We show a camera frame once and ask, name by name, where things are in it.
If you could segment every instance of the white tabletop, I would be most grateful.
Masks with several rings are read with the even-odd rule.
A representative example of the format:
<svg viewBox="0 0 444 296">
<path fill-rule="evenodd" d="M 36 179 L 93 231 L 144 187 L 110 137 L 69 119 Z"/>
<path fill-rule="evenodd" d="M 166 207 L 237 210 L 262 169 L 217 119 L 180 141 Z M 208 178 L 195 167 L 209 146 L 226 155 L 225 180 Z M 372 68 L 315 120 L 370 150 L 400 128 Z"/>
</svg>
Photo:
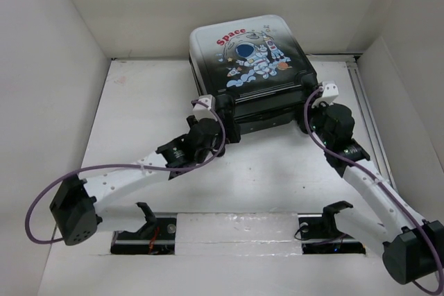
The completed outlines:
<svg viewBox="0 0 444 296">
<path fill-rule="evenodd" d="M 336 81 L 336 101 L 352 109 L 355 139 L 373 155 L 346 63 L 313 65 L 320 81 Z M 112 62 L 83 165 L 133 162 L 186 133 L 189 102 L 197 95 L 188 61 Z M 205 168 L 117 204 L 144 201 L 153 211 L 185 213 L 316 213 L 339 200 L 373 216 L 290 123 L 244 135 Z M 373 254 L 203 255 L 193 246 L 175 256 L 114 256 L 109 246 L 107 233 L 75 247 L 53 245 L 39 295 L 420 295 L 391 280 Z"/>
</svg>

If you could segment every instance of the astronaut illustration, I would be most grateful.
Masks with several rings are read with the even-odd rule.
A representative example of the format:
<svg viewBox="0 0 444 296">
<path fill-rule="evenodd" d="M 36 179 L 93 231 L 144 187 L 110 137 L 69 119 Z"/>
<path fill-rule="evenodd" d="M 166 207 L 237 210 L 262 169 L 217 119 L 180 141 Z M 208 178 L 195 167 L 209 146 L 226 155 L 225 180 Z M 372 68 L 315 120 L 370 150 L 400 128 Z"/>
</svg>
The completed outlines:
<svg viewBox="0 0 444 296">
<path fill-rule="evenodd" d="M 270 67 L 268 60 L 268 49 L 262 44 L 259 47 L 249 42 L 243 42 L 236 46 L 236 53 L 246 60 L 237 60 L 241 66 L 252 67 L 254 73 L 261 75 L 264 79 L 275 76 L 276 70 Z"/>
<path fill-rule="evenodd" d="M 287 60 L 289 60 L 289 58 L 285 57 L 285 54 L 278 49 L 275 42 L 273 42 L 273 39 L 263 31 L 262 31 L 262 38 L 264 38 L 264 42 L 266 43 L 266 46 L 271 52 L 271 57 L 273 59 L 273 62 L 279 62 L 279 61 L 286 62 Z"/>
</svg>

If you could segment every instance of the purple cable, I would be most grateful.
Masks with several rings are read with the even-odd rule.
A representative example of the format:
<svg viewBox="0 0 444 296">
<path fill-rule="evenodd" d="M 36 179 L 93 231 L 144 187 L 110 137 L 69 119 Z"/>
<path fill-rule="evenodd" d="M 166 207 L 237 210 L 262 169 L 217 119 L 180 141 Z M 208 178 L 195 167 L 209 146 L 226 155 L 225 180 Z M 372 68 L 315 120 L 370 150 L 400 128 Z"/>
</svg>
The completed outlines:
<svg viewBox="0 0 444 296">
<path fill-rule="evenodd" d="M 327 239 L 326 241 L 322 241 L 322 242 L 316 242 L 316 243 L 309 243 L 310 245 L 325 245 L 325 244 L 330 244 L 334 241 L 337 241 L 338 239 L 342 239 L 345 238 L 347 236 L 347 234 L 341 234 L 335 238 L 331 238 L 331 239 Z"/>
<path fill-rule="evenodd" d="M 163 166 L 143 166 L 144 169 L 154 170 L 154 171 L 170 171 L 170 172 L 186 173 L 186 172 L 198 169 L 198 168 L 202 168 L 203 166 L 206 166 L 212 160 L 214 160 L 220 154 L 220 152 L 223 150 L 223 148 L 225 147 L 225 139 L 226 139 L 227 135 L 226 135 L 226 132 L 225 132 L 225 128 L 223 127 L 223 122 L 222 122 L 221 118 L 218 116 L 218 114 L 213 109 L 210 109 L 210 107 L 208 105 L 206 105 L 206 104 L 204 104 L 204 103 L 202 103 L 200 101 L 192 101 L 191 104 L 193 104 L 193 105 L 195 105 L 195 104 L 203 105 L 204 107 L 208 108 L 208 110 L 216 117 L 216 120 L 219 123 L 219 125 L 221 126 L 221 131 L 222 131 L 221 145 L 219 146 L 218 150 L 209 159 L 207 159 L 206 161 L 202 162 L 201 164 L 198 164 L 198 165 L 195 165 L 195 166 L 189 166 L 189 167 L 186 167 L 186 168 L 167 168 L 167 167 L 163 167 Z M 35 206 L 37 206 L 37 203 L 53 187 L 55 187 L 57 184 L 63 182 L 65 179 L 67 179 L 67 178 L 69 178 L 71 176 L 77 175 L 79 173 L 85 172 L 85 171 L 98 170 L 98 169 L 109 169 L 109 168 L 140 169 L 141 166 L 140 166 L 140 164 L 101 164 L 101 165 L 98 165 L 98 166 L 87 166 L 85 168 L 79 168 L 77 170 L 71 171 L 70 173 L 67 173 L 66 175 L 63 175 L 62 177 L 59 177 L 58 179 L 56 179 L 55 181 L 50 183 L 50 185 L 48 185 L 45 189 L 43 189 L 43 191 L 38 194 L 38 196 L 34 199 L 34 201 L 29 206 L 28 211 L 26 212 L 26 217 L 25 217 L 25 232 L 26 232 L 26 235 L 28 236 L 28 238 L 32 242 L 34 242 L 36 244 L 42 244 L 42 245 L 44 245 L 44 244 L 53 244 L 53 243 L 57 243 L 57 242 L 63 241 L 63 238 L 57 238 L 57 239 L 51 239 L 51 240 L 42 241 L 42 240 L 37 239 L 37 238 L 34 237 L 33 233 L 31 232 L 31 215 L 32 215 L 32 213 L 34 211 Z"/>
<path fill-rule="evenodd" d="M 325 146 L 323 146 L 317 139 L 316 137 L 313 135 L 313 132 L 311 131 L 309 122 L 308 122 L 308 109 L 309 109 L 309 104 L 311 102 L 311 100 L 321 91 L 323 90 L 322 87 L 318 88 L 317 90 L 315 90 L 313 93 L 311 93 L 311 95 L 309 96 L 309 98 L 307 99 L 307 101 L 304 104 L 304 123 L 305 123 L 305 128 L 307 129 L 307 132 L 310 136 L 310 138 L 314 141 L 314 143 L 320 148 L 322 149 L 324 152 L 326 152 L 327 154 L 340 159 L 341 161 L 344 161 L 345 163 L 351 165 L 351 166 L 356 166 L 358 169 L 362 170 L 363 172 L 365 172 L 373 181 L 378 180 L 377 177 L 375 175 L 373 175 L 373 173 L 368 170 L 367 168 L 364 168 L 361 164 L 358 164 L 354 161 L 352 161 L 351 159 L 348 159 L 346 157 L 340 156 L 339 154 L 336 154 L 335 152 L 331 151 L 330 149 L 326 148 Z M 422 227 L 420 226 L 419 222 L 415 220 L 415 218 L 410 214 L 410 212 L 404 207 L 404 205 L 398 201 L 398 199 L 390 192 L 390 190 L 388 190 L 385 185 L 378 180 L 377 185 L 380 187 L 381 190 L 383 190 L 383 192 L 391 199 L 391 201 L 393 203 L 396 204 L 396 206 L 399 207 L 399 209 L 402 211 L 402 213 L 415 225 L 416 229 L 419 231 L 419 233 L 421 234 L 422 238 L 424 239 L 424 241 L 426 242 L 427 246 L 429 247 L 430 251 L 432 252 L 432 256 L 435 260 L 436 263 L 436 267 L 438 268 L 438 275 L 439 275 L 439 279 L 438 279 L 438 289 L 436 289 L 435 291 L 430 291 L 425 289 L 424 287 L 422 287 L 418 282 L 413 281 L 413 284 L 415 286 L 417 286 L 419 289 L 421 289 L 423 292 L 429 294 L 429 295 L 440 295 L 443 290 L 444 290 L 444 272 L 443 272 L 443 265 L 441 263 L 441 260 L 439 258 L 438 252 L 436 251 L 436 248 L 434 247 L 432 241 L 430 240 L 430 238 L 428 237 L 428 235 L 425 233 L 425 231 L 422 229 Z"/>
</svg>

